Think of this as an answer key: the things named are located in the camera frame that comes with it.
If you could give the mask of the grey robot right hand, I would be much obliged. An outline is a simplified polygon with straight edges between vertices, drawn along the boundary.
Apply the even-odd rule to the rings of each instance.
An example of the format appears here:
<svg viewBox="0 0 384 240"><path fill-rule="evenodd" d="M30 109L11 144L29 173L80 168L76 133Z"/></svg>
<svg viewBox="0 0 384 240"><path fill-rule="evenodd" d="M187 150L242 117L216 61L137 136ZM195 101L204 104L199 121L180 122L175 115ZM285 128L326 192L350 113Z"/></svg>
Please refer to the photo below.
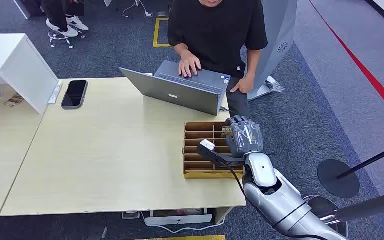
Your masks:
<svg viewBox="0 0 384 240"><path fill-rule="evenodd" d="M242 158L245 154L264 150L264 140L260 125L245 116L236 115L225 123L231 127L226 143L233 158Z"/></svg>

